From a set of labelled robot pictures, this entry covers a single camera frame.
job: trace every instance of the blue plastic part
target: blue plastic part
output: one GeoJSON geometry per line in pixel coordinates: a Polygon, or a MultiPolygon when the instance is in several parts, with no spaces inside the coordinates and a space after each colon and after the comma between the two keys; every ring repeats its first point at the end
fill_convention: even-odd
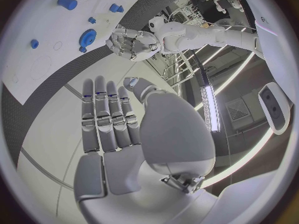
{"type": "Polygon", "coordinates": [[[115,3],[111,5],[111,7],[109,8],[109,10],[111,12],[117,12],[117,10],[119,9],[120,7],[117,6],[115,3]]]}
{"type": "Polygon", "coordinates": [[[30,44],[31,44],[31,47],[33,49],[35,49],[36,47],[38,47],[39,43],[38,43],[38,40],[33,39],[30,44]]]}
{"type": "Polygon", "coordinates": [[[83,46],[80,46],[79,51],[81,51],[82,53],[87,52],[87,49],[83,46]]]}
{"type": "Polygon", "coordinates": [[[96,23],[96,19],[94,19],[92,16],[88,19],[88,21],[89,21],[91,24],[96,23]]]}
{"type": "Polygon", "coordinates": [[[76,0],[58,0],[57,3],[68,10],[73,10],[78,4],[76,0]]]}
{"type": "Polygon", "coordinates": [[[123,6],[120,6],[119,9],[117,9],[117,12],[124,12],[123,6]]]}
{"type": "Polygon", "coordinates": [[[79,39],[79,44],[82,47],[89,46],[92,44],[97,36],[97,32],[94,29],[88,29],[86,30],[79,39]]]}

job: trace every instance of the white floor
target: white floor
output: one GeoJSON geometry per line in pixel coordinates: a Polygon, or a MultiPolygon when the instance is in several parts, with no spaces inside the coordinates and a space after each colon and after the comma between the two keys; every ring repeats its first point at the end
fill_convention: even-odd
{"type": "MultiPolygon", "coordinates": [[[[124,77],[143,77],[162,89],[174,90],[144,62],[131,62],[112,54],[69,82],[69,85],[82,92],[86,78],[94,79],[102,75],[121,86],[124,77]]],[[[129,94],[135,113],[141,121],[143,106],[129,94]]],[[[81,140],[81,100],[65,87],[61,88],[44,106],[23,143],[23,149],[47,172],[73,186],[74,174],[80,157],[84,154],[81,140]]],[[[17,171],[38,202],[63,223],[86,223],[79,212],[73,192],[61,187],[42,174],[21,153],[17,171]]]]}

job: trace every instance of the robotic hand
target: robotic hand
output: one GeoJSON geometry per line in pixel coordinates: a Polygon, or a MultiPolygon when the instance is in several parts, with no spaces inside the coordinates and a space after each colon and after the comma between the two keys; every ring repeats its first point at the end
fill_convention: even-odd
{"type": "Polygon", "coordinates": [[[102,76],[96,78],[94,87],[92,80],[84,82],[86,155],[75,175],[77,202],[140,191],[138,174],[144,161],[156,173],[166,175],[161,181],[169,186],[185,193],[196,191],[215,163],[213,138],[199,113],[176,94],[143,78],[125,78],[124,86],[145,107],[140,130],[124,87],[117,91],[115,83],[106,85],[102,76]],[[103,157],[96,152],[100,150],[97,129],[103,157]]]}
{"type": "Polygon", "coordinates": [[[154,34],[118,25],[111,35],[112,41],[107,40],[106,44],[117,55],[132,61],[148,59],[159,51],[162,54],[173,54],[186,49],[197,49],[205,44],[240,47],[253,51],[264,59],[256,33],[225,30],[221,26],[203,28],[175,21],[164,23],[160,16],[151,19],[149,26],[154,34]]]}

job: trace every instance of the blue gear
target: blue gear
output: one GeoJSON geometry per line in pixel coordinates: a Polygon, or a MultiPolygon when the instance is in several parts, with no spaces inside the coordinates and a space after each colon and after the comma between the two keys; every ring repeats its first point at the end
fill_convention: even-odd
{"type": "Polygon", "coordinates": [[[89,46],[92,44],[97,36],[97,32],[94,29],[88,29],[86,30],[79,39],[79,44],[82,47],[89,46]]]}

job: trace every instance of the blue cylinder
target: blue cylinder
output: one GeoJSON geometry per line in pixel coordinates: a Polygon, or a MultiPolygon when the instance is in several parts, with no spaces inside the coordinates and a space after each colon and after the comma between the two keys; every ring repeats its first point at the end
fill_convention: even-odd
{"type": "Polygon", "coordinates": [[[35,49],[36,47],[38,47],[38,40],[33,39],[30,44],[31,44],[31,47],[33,49],[35,49]]]}
{"type": "Polygon", "coordinates": [[[58,0],[57,3],[68,10],[73,10],[78,4],[76,0],[58,0]]]}

